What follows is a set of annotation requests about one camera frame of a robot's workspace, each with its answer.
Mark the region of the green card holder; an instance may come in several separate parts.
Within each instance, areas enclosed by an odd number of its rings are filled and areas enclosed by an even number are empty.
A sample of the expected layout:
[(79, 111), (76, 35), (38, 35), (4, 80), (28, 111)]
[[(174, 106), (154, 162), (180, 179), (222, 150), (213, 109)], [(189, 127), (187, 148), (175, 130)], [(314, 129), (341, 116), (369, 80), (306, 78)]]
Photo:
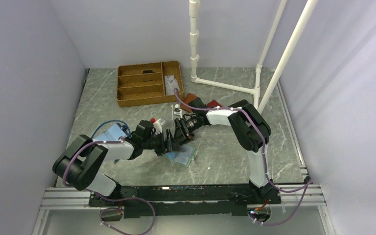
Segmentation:
[(181, 152), (168, 152), (165, 153), (164, 156), (173, 163), (188, 167), (194, 158), (195, 148), (190, 145), (184, 144), (181, 145), (181, 149)]

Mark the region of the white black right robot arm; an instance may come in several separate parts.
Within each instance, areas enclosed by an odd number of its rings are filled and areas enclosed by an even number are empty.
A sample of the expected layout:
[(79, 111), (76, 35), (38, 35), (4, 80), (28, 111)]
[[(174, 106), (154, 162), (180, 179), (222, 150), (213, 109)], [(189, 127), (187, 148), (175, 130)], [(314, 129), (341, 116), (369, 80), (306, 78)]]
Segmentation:
[(174, 139), (179, 145), (190, 142), (194, 131), (202, 126), (224, 125), (232, 128), (237, 142), (247, 151), (250, 166), (250, 196), (256, 203), (262, 203), (273, 189), (268, 173), (267, 160), (263, 157), (272, 133), (268, 123), (253, 104), (241, 100), (229, 107), (206, 105), (193, 108), (189, 118), (174, 120)]

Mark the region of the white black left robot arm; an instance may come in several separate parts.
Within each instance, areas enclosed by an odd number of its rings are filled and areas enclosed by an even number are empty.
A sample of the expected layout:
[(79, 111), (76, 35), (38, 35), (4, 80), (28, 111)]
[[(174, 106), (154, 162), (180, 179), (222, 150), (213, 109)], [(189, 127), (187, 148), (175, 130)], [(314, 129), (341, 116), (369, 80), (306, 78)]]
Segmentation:
[(80, 135), (55, 161), (52, 171), (62, 178), (64, 185), (97, 192), (106, 204), (116, 205), (121, 199), (120, 184), (99, 172), (104, 161), (134, 160), (144, 150), (153, 150), (159, 156), (180, 152), (188, 137), (180, 126), (175, 132), (165, 129), (162, 133), (154, 133), (154, 129), (152, 122), (142, 120), (131, 135), (115, 141)]

